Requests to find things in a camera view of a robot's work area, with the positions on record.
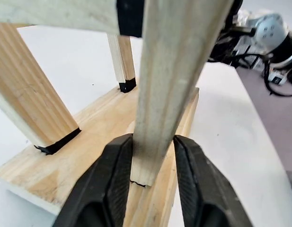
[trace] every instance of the cable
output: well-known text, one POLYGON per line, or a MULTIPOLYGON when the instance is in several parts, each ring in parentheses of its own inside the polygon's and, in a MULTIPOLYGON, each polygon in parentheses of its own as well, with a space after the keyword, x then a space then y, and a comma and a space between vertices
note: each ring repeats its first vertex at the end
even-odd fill
POLYGON ((283 93, 279 93, 277 91, 274 91, 270 86, 269 81, 269 74, 270 74, 270 58, 267 55, 259 54, 259 53, 245 53, 245 54, 239 54, 235 56, 230 56, 229 59, 236 60, 236 59, 244 59, 248 56, 256 56, 262 59, 263 63, 265 64, 264 68, 264 81, 265 81, 265 87, 270 91, 270 95, 275 95, 278 97, 292 97, 292 94, 287 95, 283 93))

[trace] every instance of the black strip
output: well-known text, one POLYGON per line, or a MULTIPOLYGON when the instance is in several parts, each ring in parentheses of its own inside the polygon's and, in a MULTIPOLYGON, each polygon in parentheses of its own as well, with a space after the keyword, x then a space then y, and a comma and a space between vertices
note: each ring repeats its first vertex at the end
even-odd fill
POLYGON ((144 0, 117 0, 119 32, 121 35, 142 36, 144 0))
POLYGON ((36 145, 34 145, 34 146, 35 146, 35 148, 46 153, 46 155, 53 155, 57 151, 59 151, 59 149, 61 149, 63 146, 65 146, 68 142, 70 142, 70 140, 72 140, 74 137, 76 137, 80 132, 81 132, 80 128, 77 128, 76 130, 74 130, 73 132, 69 133, 67 136, 62 138, 61 140, 59 140, 56 143, 54 143, 48 147, 45 147, 45 148, 38 147, 36 145))
POLYGON ((124 92, 124 93, 132 91, 133 88, 135 87, 136 87, 135 77, 131 80, 126 80, 125 83, 119 83, 119 88, 121 89, 121 92, 124 92))

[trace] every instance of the white table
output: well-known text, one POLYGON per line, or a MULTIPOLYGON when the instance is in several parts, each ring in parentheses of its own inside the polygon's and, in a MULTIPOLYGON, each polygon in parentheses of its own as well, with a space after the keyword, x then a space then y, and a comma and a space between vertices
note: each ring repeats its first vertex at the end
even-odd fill
MULTIPOLYGON (((43 26, 20 29, 24 40, 71 113, 117 85, 105 34, 43 26), (80 93, 73 93, 74 88, 80 93)), ((132 40, 136 74, 141 41, 132 40)), ((292 227, 292 190, 276 151, 237 73, 208 64, 190 138, 228 177, 256 227, 292 227)), ((28 145, 0 111, 0 165, 28 145)), ((49 227, 54 215, 0 185, 0 227, 49 227)), ((179 195, 171 213, 183 226, 179 195)))

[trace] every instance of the wooden plank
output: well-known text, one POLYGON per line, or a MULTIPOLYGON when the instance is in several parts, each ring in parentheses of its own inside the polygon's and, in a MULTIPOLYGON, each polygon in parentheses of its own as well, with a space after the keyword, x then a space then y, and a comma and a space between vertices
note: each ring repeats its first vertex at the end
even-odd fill
POLYGON ((232 0, 148 0, 131 180, 153 185, 232 0))
POLYGON ((0 108, 37 146, 78 128, 17 29, 0 23, 0 108))
POLYGON ((130 37, 107 35, 116 80, 125 83, 135 78, 130 37))
POLYGON ((0 22, 119 34, 116 0, 0 0, 0 22))
MULTIPOLYGON (((138 88, 121 93, 114 88, 75 116, 82 132, 59 152, 45 156, 33 146, 0 167, 0 181, 14 193, 58 214, 76 180, 95 162, 113 138, 133 132, 138 88)), ((198 100, 196 89, 177 129, 188 136, 198 100)), ((130 184, 124 227, 167 226, 177 174, 170 147, 152 187, 130 184)))

